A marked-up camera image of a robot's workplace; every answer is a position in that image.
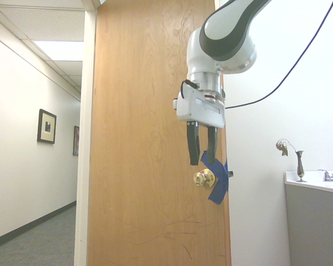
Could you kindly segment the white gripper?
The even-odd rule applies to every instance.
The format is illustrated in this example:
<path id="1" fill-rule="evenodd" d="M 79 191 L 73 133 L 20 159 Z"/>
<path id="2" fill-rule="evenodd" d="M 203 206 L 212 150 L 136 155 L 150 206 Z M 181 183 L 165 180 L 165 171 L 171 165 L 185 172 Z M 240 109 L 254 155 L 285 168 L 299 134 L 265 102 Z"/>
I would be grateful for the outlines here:
<path id="1" fill-rule="evenodd" d="M 197 166 L 200 156 L 199 125 L 208 127 L 208 163 L 216 159 L 218 129 L 225 125 L 224 101 L 197 89 L 197 84 L 184 80 L 173 109 L 179 120 L 186 121 L 190 164 Z"/>

